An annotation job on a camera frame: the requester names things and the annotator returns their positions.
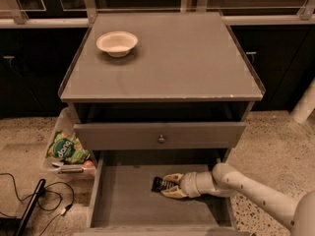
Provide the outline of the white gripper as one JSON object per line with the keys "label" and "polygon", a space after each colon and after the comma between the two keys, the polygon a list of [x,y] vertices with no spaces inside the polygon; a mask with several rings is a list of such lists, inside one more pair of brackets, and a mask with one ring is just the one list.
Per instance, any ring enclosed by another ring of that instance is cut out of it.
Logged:
{"label": "white gripper", "polygon": [[168,174],[163,177],[163,180],[177,185],[180,184],[180,188],[178,186],[174,186],[170,189],[161,191],[161,193],[167,198],[183,199],[188,197],[193,199],[201,196],[197,188],[196,172],[189,172],[184,175],[181,173]]}

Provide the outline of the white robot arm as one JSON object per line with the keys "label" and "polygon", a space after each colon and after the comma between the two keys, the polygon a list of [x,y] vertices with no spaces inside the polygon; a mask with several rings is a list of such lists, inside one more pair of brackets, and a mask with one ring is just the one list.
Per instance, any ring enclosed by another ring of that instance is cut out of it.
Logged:
{"label": "white robot arm", "polygon": [[315,192],[299,201],[259,183],[227,163],[217,163],[211,171],[173,173],[156,178],[156,188],[173,199],[203,195],[231,197],[239,193],[283,225],[290,236],[315,236]]}

